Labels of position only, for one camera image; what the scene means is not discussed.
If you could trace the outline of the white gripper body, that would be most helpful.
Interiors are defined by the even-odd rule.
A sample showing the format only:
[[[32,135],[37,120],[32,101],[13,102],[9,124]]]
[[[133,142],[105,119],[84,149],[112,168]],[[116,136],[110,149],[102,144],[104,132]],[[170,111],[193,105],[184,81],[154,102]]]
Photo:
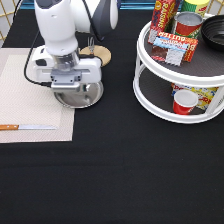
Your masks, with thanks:
[[[52,82],[53,69],[81,71],[80,83],[97,83],[101,80],[101,60],[94,56],[80,57],[76,52],[62,56],[51,55],[42,45],[34,50],[31,60],[38,82]]]

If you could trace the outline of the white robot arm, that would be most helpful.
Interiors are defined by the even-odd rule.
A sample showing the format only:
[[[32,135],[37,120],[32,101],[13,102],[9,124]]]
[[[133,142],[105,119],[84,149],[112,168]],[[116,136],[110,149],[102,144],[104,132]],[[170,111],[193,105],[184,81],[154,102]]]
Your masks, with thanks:
[[[32,56],[39,82],[50,82],[57,74],[72,82],[97,83],[101,80],[100,59],[81,58],[75,33],[91,33],[99,41],[115,29],[117,0],[35,0],[35,15],[44,45]]]

